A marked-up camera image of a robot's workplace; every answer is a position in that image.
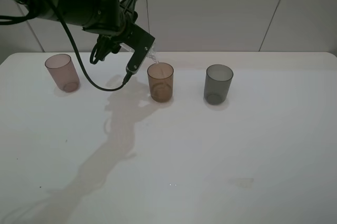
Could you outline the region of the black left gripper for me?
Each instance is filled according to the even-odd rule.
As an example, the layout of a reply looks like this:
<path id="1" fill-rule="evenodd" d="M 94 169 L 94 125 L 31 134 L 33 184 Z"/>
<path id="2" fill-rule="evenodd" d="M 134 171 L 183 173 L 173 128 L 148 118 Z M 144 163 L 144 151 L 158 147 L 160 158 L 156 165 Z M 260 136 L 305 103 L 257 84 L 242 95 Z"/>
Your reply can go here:
<path id="1" fill-rule="evenodd" d="M 112 50 L 120 50 L 123 33 L 138 18 L 135 10 L 138 0 L 95 0 L 94 15 L 83 30 L 98 34 Z"/>

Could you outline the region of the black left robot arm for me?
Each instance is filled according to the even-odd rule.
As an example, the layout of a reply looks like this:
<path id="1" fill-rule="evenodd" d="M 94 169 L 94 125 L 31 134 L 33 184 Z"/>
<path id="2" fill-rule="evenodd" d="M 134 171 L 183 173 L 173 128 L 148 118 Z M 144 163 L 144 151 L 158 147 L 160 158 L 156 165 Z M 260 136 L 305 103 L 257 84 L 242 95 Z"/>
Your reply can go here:
<path id="1" fill-rule="evenodd" d="M 28 9 L 25 16 L 1 16 L 1 25 L 14 25 L 33 18 L 82 27 L 109 40 L 115 50 L 121 43 L 136 48 L 142 32 L 135 24 L 137 0 L 13 0 Z"/>

